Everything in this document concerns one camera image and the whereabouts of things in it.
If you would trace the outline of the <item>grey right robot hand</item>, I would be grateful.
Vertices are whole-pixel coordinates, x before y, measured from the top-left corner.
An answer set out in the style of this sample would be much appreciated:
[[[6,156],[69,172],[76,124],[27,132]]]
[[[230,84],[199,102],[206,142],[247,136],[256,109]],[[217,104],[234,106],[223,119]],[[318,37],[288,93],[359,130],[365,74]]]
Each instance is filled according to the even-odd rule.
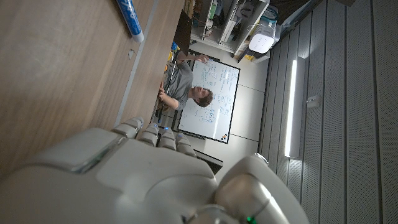
[[[260,154],[217,180],[184,134],[135,117],[91,128],[1,180],[2,223],[307,223]]]

